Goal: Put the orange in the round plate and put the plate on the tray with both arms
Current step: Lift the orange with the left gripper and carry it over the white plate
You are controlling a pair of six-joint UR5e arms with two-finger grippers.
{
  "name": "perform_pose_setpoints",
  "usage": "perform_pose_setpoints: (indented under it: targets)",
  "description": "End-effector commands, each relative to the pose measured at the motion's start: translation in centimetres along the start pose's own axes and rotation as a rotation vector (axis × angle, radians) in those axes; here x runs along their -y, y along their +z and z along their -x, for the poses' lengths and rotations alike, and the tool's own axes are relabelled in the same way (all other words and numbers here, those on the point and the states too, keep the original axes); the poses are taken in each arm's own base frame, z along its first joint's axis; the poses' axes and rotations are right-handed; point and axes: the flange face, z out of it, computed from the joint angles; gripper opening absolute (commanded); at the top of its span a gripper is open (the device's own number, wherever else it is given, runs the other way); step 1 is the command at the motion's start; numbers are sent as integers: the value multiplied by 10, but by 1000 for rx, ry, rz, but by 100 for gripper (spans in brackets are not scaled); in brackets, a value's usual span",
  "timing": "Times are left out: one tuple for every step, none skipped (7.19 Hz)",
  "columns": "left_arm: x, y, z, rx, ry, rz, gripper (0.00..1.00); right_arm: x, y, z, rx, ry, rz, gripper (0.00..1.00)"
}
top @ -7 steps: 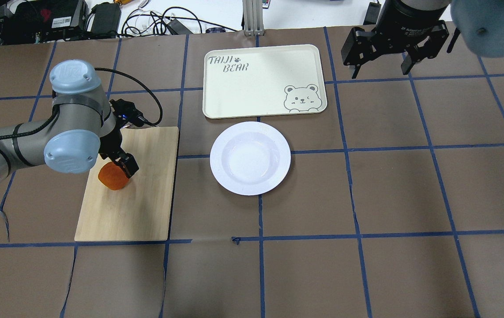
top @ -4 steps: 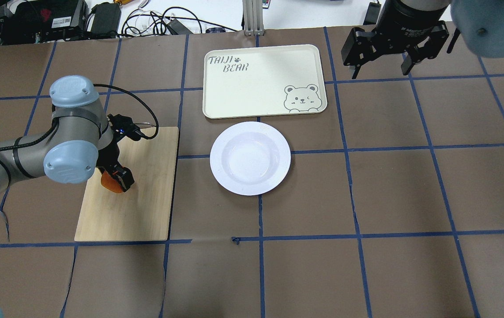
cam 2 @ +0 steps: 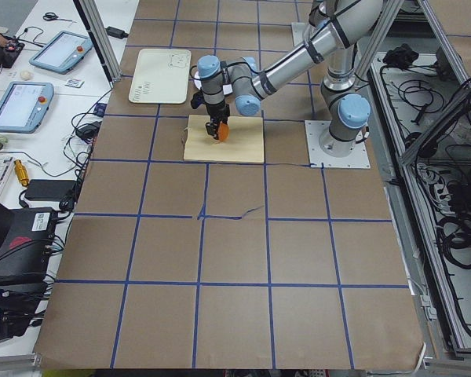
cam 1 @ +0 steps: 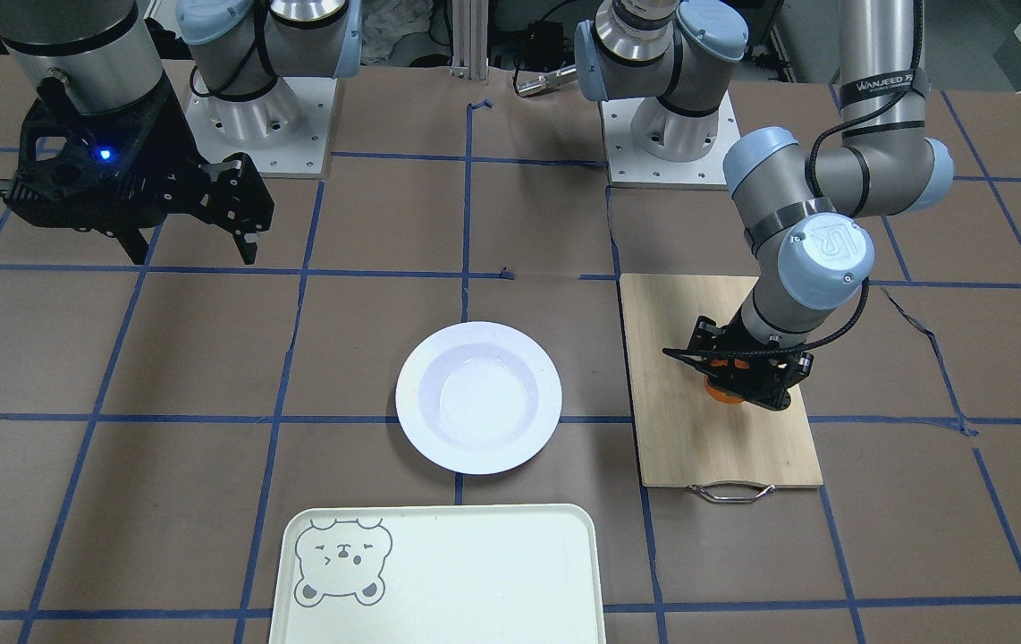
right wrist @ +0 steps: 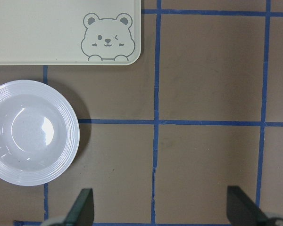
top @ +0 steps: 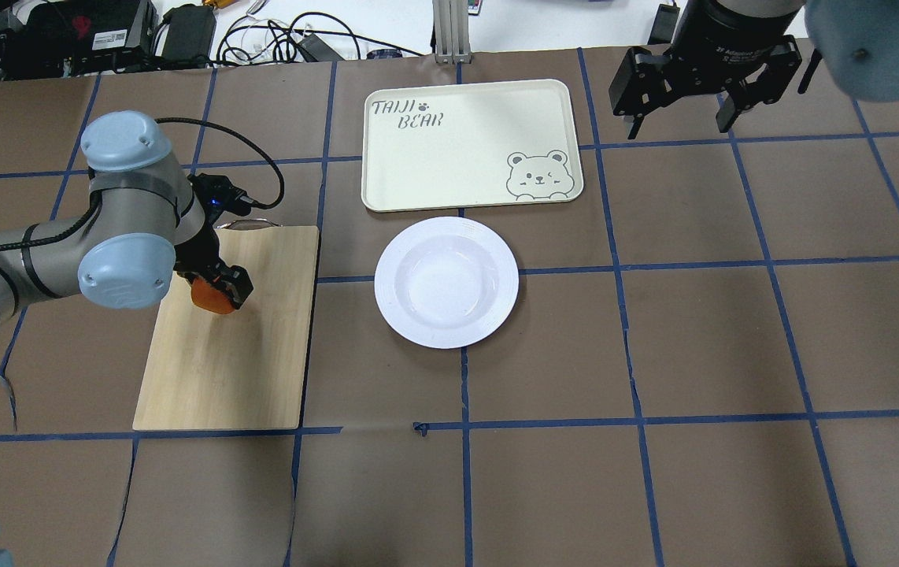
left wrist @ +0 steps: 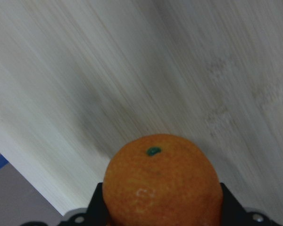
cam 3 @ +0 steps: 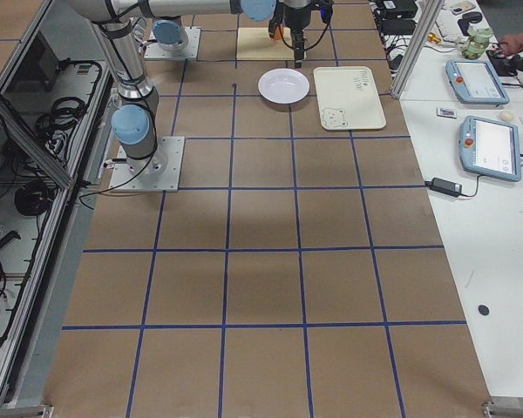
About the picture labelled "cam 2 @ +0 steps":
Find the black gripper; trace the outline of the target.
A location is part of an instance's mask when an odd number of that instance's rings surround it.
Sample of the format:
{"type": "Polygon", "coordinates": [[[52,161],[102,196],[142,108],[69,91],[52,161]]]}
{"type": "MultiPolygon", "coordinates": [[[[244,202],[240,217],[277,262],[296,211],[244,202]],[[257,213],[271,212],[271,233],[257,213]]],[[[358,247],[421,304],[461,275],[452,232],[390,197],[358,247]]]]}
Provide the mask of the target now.
{"type": "Polygon", "coordinates": [[[205,123],[206,132],[211,137],[216,137],[216,125],[220,123],[228,125],[230,107],[227,103],[220,102],[218,104],[206,104],[206,110],[210,116],[210,121],[205,123]]]}

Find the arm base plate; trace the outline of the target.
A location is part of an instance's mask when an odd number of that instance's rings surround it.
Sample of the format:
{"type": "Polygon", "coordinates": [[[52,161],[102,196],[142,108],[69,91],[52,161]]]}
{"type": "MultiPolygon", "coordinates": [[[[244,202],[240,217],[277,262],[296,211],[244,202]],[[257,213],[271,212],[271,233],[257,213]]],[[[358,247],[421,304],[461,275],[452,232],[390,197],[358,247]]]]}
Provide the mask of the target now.
{"type": "Polygon", "coordinates": [[[317,27],[309,23],[293,22],[291,24],[293,44],[297,46],[309,47],[312,44],[312,36],[317,27]]]}
{"type": "Polygon", "coordinates": [[[360,130],[354,141],[337,141],[329,132],[330,121],[305,120],[309,165],[314,168],[370,169],[360,130]]]}

